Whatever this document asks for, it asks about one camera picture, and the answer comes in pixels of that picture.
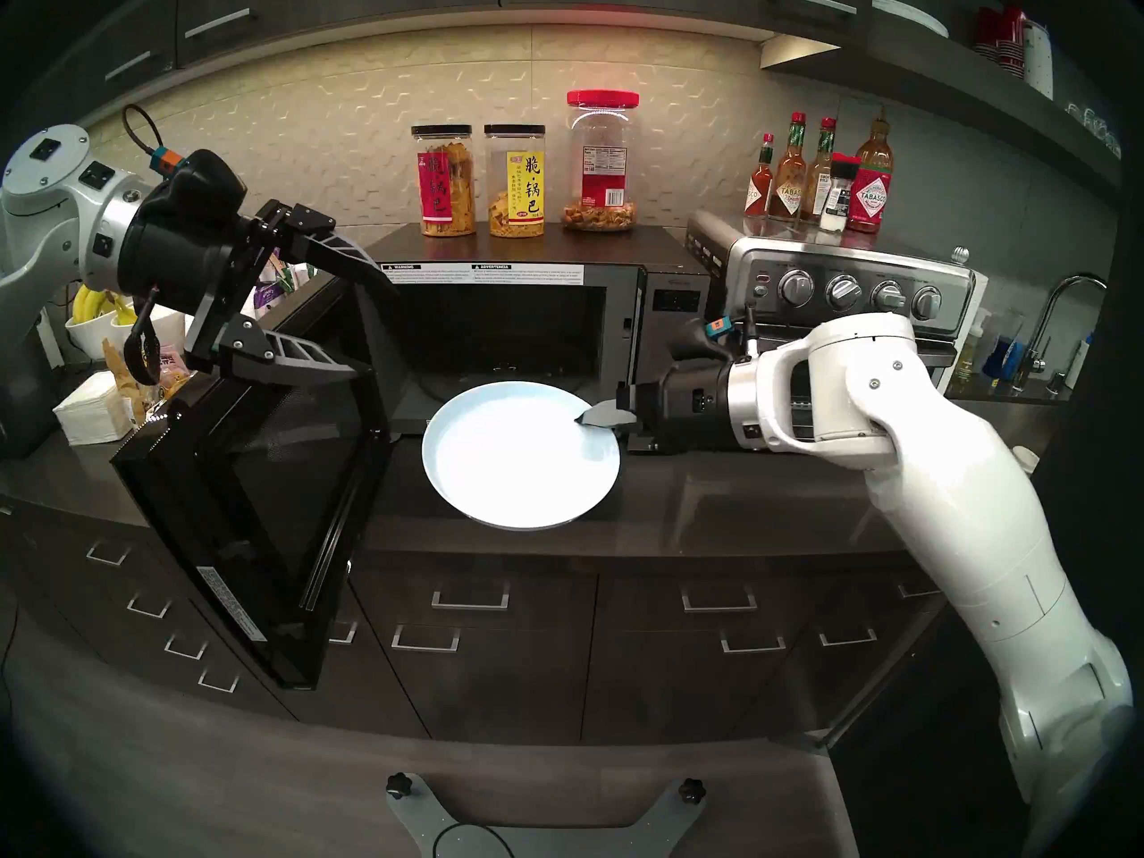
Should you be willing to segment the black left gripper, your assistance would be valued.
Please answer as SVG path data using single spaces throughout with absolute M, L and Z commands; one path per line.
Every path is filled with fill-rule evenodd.
M 289 263 L 305 263 L 359 287 L 394 287 L 384 271 L 334 219 L 308 206 L 267 202 L 254 217 L 233 215 L 219 225 L 159 210 L 150 197 L 122 244 L 118 285 L 137 302 L 137 318 L 122 358 L 132 376 L 160 374 L 157 305 L 193 317 L 184 356 L 193 370 L 263 386 L 350 382 L 359 365 L 343 363 L 321 345 L 264 329 L 241 308 L 275 249 Z

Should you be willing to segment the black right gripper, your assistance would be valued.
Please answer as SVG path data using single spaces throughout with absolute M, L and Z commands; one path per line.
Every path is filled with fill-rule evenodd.
M 728 386 L 731 363 L 672 363 L 652 381 L 617 384 L 607 399 L 575 418 L 599 429 L 641 427 L 660 452 L 734 451 Z

